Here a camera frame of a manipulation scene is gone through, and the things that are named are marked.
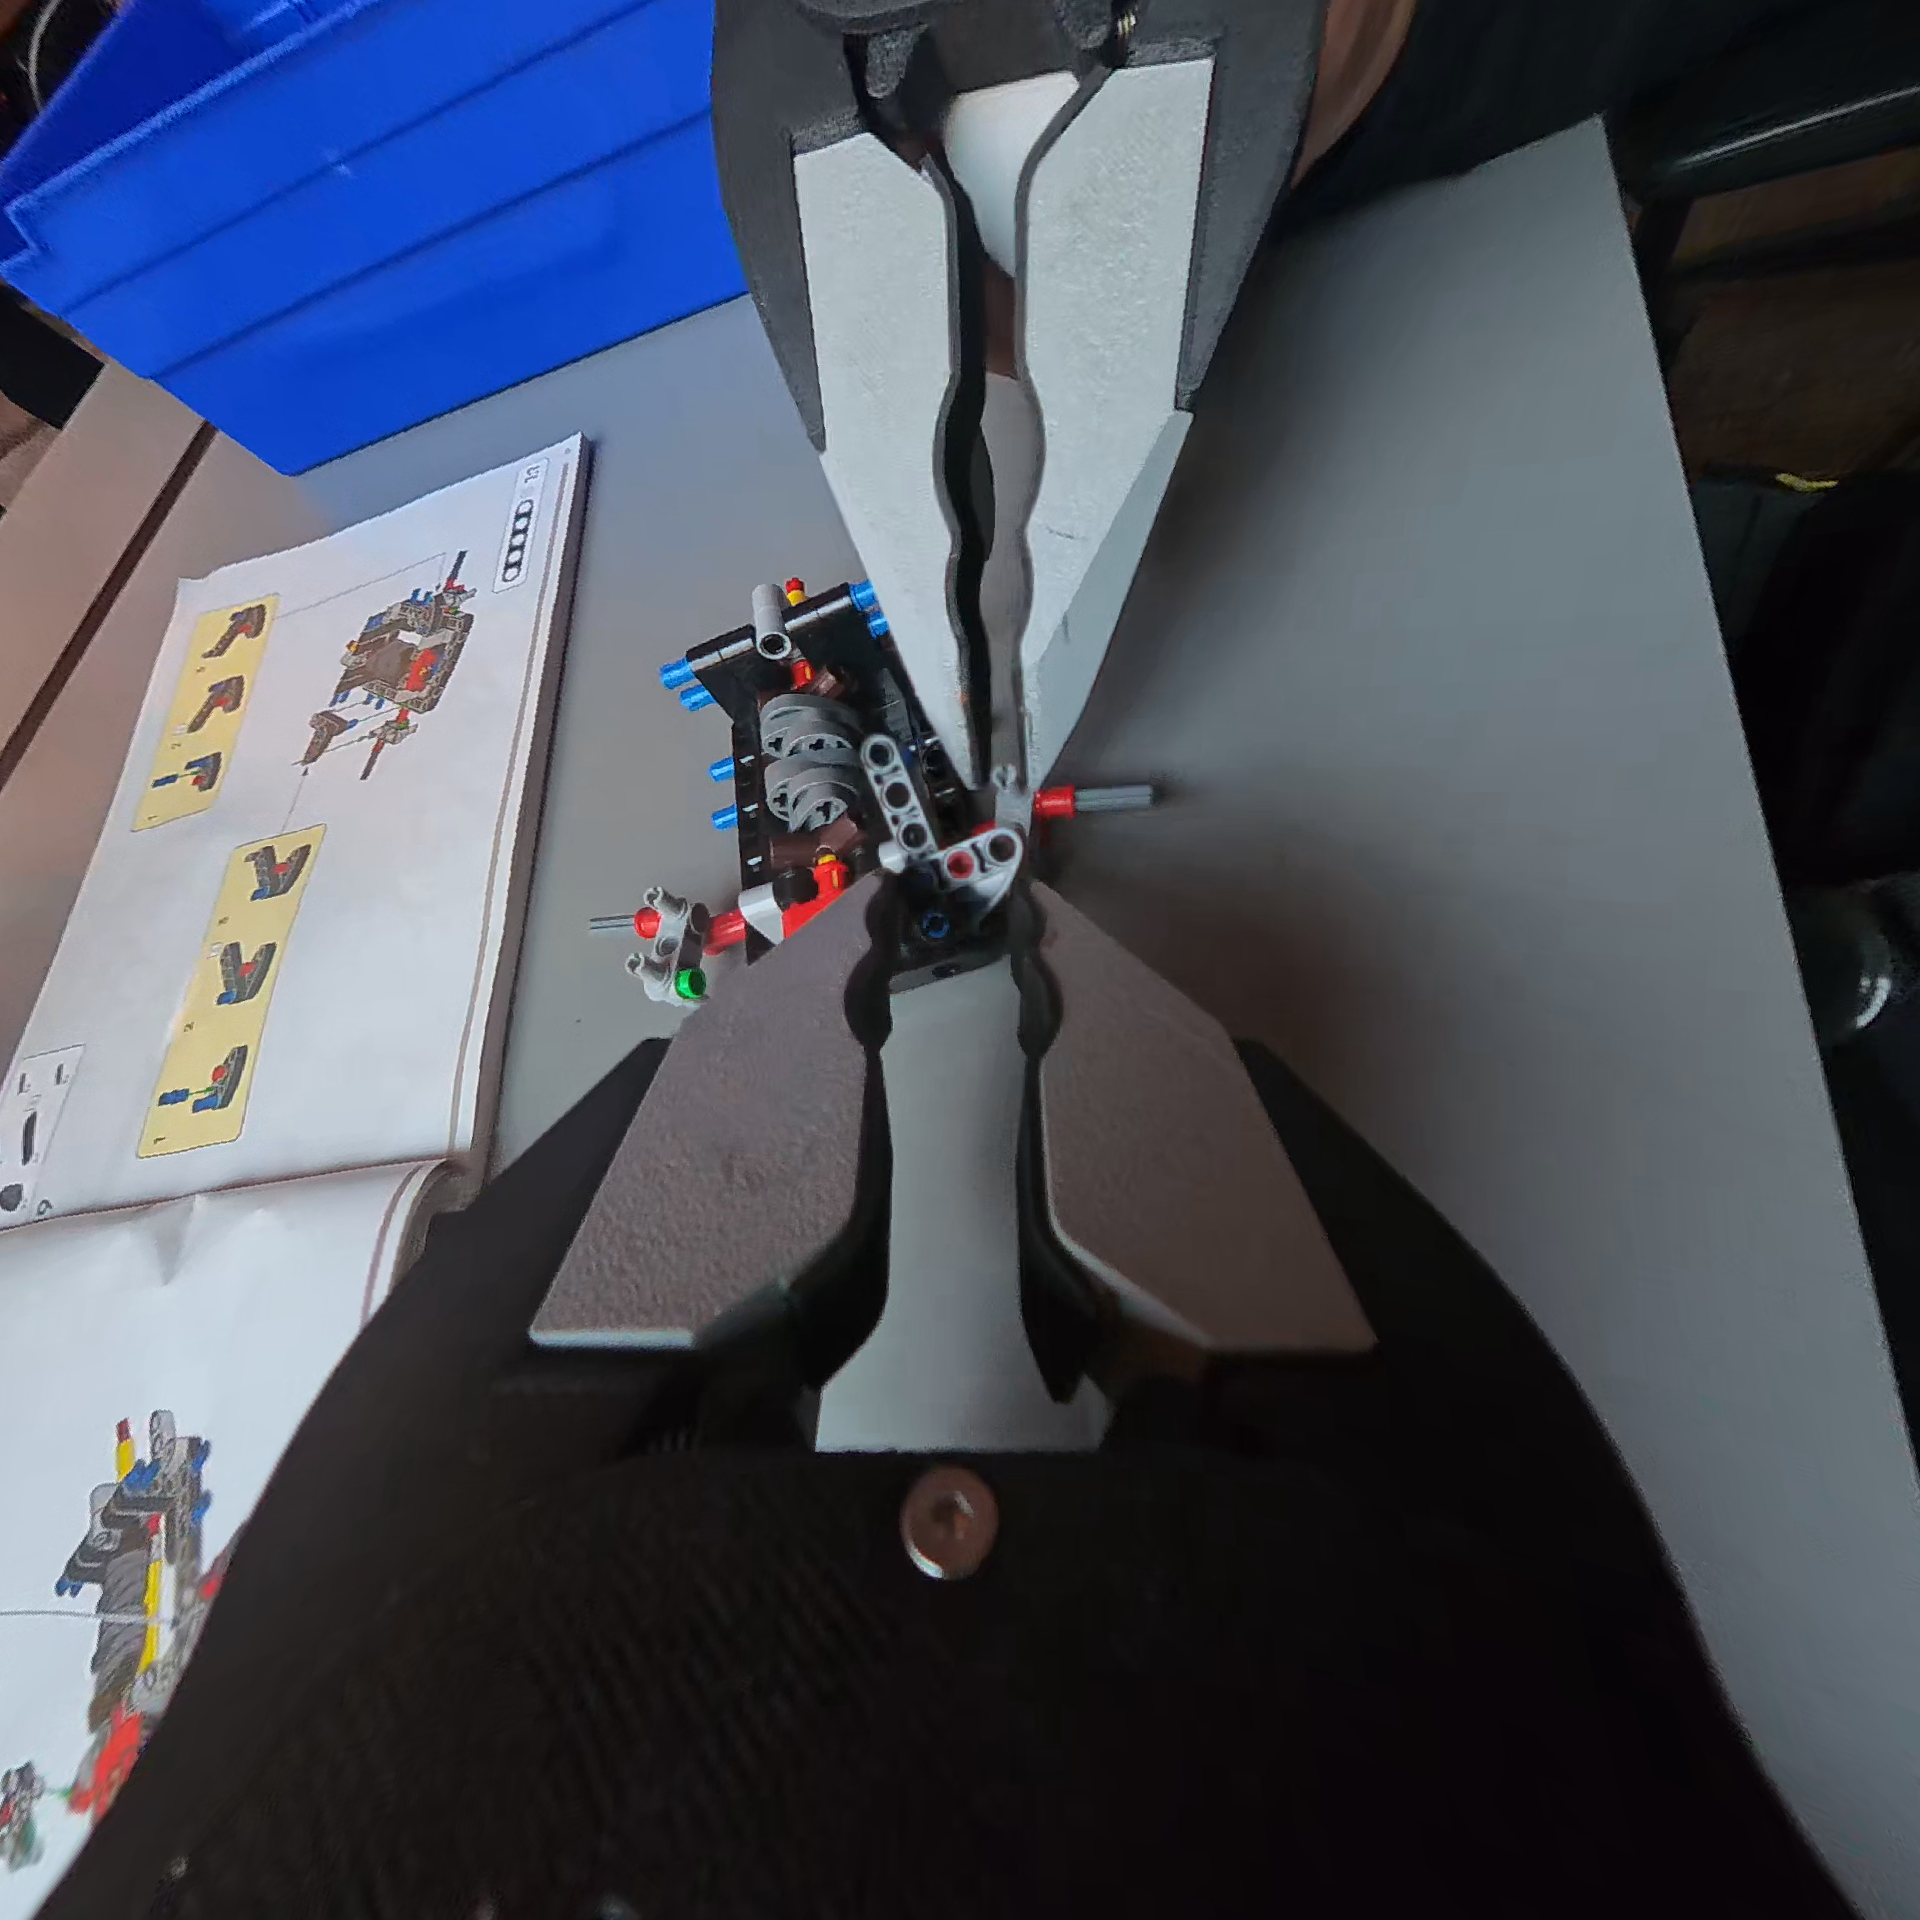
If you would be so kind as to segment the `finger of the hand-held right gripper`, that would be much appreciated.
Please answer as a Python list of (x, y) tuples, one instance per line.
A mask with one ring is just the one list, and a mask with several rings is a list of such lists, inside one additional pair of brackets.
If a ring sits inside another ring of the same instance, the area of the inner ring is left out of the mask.
[(1178, 382), (1214, 65), (975, 92), (975, 205), (1016, 283), (1015, 365), (1039, 434), (1018, 526), (1027, 792), (1086, 710), (1189, 439)]
[(934, 155), (912, 163), (877, 134), (801, 154), (793, 174), (828, 490), (925, 720), (960, 779), (982, 784), (971, 208)]

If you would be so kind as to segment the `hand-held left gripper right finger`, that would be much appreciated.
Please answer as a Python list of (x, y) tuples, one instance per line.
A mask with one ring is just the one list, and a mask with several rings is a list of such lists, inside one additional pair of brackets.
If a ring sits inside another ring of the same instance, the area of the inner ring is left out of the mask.
[(1379, 1334), (1234, 1040), (1020, 884), (1020, 1319), (1057, 1401)]

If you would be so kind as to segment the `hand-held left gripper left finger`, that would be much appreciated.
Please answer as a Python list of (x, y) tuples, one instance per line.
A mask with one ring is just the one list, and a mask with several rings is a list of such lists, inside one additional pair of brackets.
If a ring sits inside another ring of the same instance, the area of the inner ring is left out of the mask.
[(765, 1361), (825, 1385), (889, 1294), (897, 886), (849, 893), (667, 1045), (532, 1319), (554, 1352)]

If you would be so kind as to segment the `black lego frame assembly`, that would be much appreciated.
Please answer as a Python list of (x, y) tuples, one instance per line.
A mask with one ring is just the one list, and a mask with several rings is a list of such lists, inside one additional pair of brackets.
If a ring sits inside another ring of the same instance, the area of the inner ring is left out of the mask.
[[(880, 816), (859, 766), (869, 733), (889, 732), (899, 741), (937, 827), (1000, 819), (1028, 838), (1032, 826), (1161, 802), (1150, 781), (1057, 781), (1015, 813), (996, 816), (951, 766), (867, 580), (819, 594), (801, 580), (760, 584), (748, 622), (665, 662), (658, 677), (684, 711), (713, 708), (729, 718), (731, 752), (711, 761), (708, 777), (731, 792), (711, 819), (734, 840), (736, 899), (713, 908), (656, 884), (630, 911), (590, 918), (589, 930), (630, 938), (627, 971), (648, 998), (677, 1007), (706, 1001), (717, 955), (738, 951), (753, 963), (861, 879), (897, 878), (882, 865)], [(1005, 903), (978, 938), (934, 947), (907, 921), (894, 939), (903, 982), (943, 979), (985, 962), (1002, 926)]]

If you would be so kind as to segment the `small black lego subassembly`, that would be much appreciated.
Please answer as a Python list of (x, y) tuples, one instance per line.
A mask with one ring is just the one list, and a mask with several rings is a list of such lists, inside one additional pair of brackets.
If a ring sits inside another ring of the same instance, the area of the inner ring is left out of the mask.
[(977, 939), (1023, 873), (1027, 831), (995, 819), (938, 827), (890, 732), (869, 732), (859, 766), (877, 804), (880, 865), (901, 878), (908, 932), (931, 947)]

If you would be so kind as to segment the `person's right forearm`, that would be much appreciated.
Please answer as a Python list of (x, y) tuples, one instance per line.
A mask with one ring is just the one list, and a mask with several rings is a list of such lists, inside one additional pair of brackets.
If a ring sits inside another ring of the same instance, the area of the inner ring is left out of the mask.
[(1312, 220), (1465, 174), (1798, 29), (1910, 25), (1896, 2), (1333, 2), (1291, 200)]

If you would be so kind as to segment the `blue plastic bin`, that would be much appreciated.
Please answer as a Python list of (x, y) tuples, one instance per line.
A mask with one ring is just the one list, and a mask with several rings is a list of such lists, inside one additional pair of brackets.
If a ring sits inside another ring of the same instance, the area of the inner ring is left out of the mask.
[(126, 3), (4, 277), (298, 473), (747, 290), (711, 2)]

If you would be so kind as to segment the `white instruction booklet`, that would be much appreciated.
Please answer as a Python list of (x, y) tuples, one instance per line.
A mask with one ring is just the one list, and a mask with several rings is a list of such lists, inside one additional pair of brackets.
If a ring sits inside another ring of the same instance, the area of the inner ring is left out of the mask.
[(4, 1076), (4, 1915), (486, 1171), (593, 443), (180, 585)]

